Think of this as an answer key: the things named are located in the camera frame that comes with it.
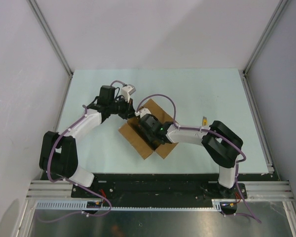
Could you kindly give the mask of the yellow utility knife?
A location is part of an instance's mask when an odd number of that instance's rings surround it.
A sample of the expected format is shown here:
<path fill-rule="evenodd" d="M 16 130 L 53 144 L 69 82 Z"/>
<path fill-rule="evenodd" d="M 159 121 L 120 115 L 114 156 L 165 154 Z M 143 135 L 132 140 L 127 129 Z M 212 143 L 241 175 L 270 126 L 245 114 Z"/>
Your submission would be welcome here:
<path fill-rule="evenodd" d="M 203 119 L 202 119 L 202 125 L 203 125 L 203 126 L 208 126 L 208 125 L 209 125 L 209 124 L 208 124 L 208 120 L 207 120 L 206 117 L 203 117 Z"/>

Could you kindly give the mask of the brown cardboard express box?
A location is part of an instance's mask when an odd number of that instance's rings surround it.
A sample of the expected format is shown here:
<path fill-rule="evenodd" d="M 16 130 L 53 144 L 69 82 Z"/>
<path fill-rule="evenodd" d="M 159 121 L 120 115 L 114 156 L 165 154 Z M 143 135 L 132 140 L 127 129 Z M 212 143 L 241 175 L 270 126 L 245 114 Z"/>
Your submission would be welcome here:
<path fill-rule="evenodd" d="M 143 159 L 147 159 L 154 152 L 166 159 L 177 145 L 170 143 L 165 136 L 166 129 L 173 124 L 173 118 L 152 99 L 149 99 L 140 108 L 148 109 L 150 115 L 128 119 L 119 128 L 119 133 Z"/>

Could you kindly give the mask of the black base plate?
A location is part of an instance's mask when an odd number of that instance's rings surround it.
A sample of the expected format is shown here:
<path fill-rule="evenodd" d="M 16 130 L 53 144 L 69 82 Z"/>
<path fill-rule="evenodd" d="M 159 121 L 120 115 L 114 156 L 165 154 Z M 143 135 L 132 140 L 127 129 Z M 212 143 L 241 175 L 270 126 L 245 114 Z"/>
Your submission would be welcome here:
<path fill-rule="evenodd" d="M 193 194 L 198 198 L 233 198 L 236 187 L 218 184 L 218 174 L 96 174 L 89 187 L 109 200 L 124 194 Z"/>

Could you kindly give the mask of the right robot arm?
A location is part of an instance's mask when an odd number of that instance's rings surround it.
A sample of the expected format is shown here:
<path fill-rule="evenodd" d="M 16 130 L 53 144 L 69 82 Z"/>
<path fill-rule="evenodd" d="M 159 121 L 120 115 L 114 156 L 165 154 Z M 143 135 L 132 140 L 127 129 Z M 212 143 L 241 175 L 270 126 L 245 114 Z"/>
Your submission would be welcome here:
<path fill-rule="evenodd" d="M 148 144 L 165 145 L 187 143 L 205 148 L 219 166 L 218 193 L 229 198 L 235 193 L 237 165 L 246 160 L 242 139 L 221 121 L 209 126 L 181 126 L 174 122 L 162 123 L 156 116 L 146 114 L 139 119 L 139 131 Z"/>

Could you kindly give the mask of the left aluminium frame post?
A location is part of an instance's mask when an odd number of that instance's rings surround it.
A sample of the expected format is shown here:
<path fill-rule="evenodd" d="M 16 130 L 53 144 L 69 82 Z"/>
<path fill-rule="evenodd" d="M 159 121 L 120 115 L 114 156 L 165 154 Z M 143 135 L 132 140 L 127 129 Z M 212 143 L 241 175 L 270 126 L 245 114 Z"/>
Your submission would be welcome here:
<path fill-rule="evenodd" d="M 51 48 L 53 49 L 56 57 L 58 58 L 62 67 L 64 68 L 66 74 L 71 78 L 73 76 L 73 72 L 70 69 L 70 66 L 63 54 L 63 51 L 61 50 L 38 2 L 36 0 L 26 0 L 26 2 L 28 3 L 31 11 L 33 12 L 35 18 L 37 19 L 37 22 L 39 23 L 43 33 L 45 34 L 48 42 L 51 45 Z"/>

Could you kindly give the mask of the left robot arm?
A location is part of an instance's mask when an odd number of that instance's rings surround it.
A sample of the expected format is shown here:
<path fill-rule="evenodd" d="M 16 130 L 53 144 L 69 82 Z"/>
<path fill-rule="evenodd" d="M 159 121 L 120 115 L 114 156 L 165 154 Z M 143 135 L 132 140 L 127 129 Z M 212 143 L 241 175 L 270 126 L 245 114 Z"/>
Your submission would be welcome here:
<path fill-rule="evenodd" d="M 98 194 L 99 185 L 94 174 L 79 165 L 77 143 L 93 128 L 101 125 L 110 115 L 122 119 L 135 116 L 131 95 L 136 91 L 131 84 L 122 87 L 103 85 L 99 95 L 87 106 L 82 116 L 62 134 L 48 131 L 43 136 L 39 167 L 51 182 L 70 180 L 82 186 L 82 192 L 92 198 Z"/>

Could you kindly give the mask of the aluminium frame post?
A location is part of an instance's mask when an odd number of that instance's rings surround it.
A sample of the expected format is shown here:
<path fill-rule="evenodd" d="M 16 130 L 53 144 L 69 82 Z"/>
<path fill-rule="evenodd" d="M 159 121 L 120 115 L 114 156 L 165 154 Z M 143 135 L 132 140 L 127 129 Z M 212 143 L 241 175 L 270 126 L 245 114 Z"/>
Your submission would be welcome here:
<path fill-rule="evenodd" d="M 278 5 L 276 6 L 270 20 L 268 21 L 260 39 L 258 40 L 257 45 L 254 48 L 247 64 L 245 65 L 242 73 L 244 75 L 248 74 L 256 60 L 258 59 L 259 55 L 261 54 L 263 48 L 265 47 L 267 41 L 271 37 L 271 34 L 275 30 L 277 24 L 279 23 L 280 19 L 282 18 L 283 14 L 285 13 L 287 7 L 291 3 L 291 0 L 280 0 Z"/>
<path fill-rule="evenodd" d="M 63 51 L 61 50 L 38 2 L 36 0 L 26 0 L 26 2 L 28 3 L 31 11 L 33 12 L 35 18 L 37 19 L 37 22 L 39 23 L 43 33 L 45 34 L 48 42 L 51 45 L 51 48 L 53 49 L 56 57 L 58 58 L 62 67 L 64 68 L 66 74 L 71 78 L 73 76 L 73 72 L 70 69 L 70 66 L 63 54 Z"/>

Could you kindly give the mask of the right aluminium frame post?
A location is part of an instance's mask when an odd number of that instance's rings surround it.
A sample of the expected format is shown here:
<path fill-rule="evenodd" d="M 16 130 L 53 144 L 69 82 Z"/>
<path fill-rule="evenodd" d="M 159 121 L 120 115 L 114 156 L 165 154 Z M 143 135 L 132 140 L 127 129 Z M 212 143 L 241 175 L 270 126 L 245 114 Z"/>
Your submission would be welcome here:
<path fill-rule="evenodd" d="M 276 6 L 270 20 L 268 21 L 260 39 L 258 40 L 257 45 L 254 48 L 247 64 L 245 65 L 242 73 L 244 75 L 248 74 L 256 60 L 258 59 L 259 55 L 261 54 L 263 48 L 265 47 L 267 41 L 271 37 L 271 34 L 275 30 L 277 24 L 279 23 L 280 19 L 282 18 L 283 14 L 285 13 L 287 7 L 291 3 L 291 0 L 280 0 L 278 5 Z"/>

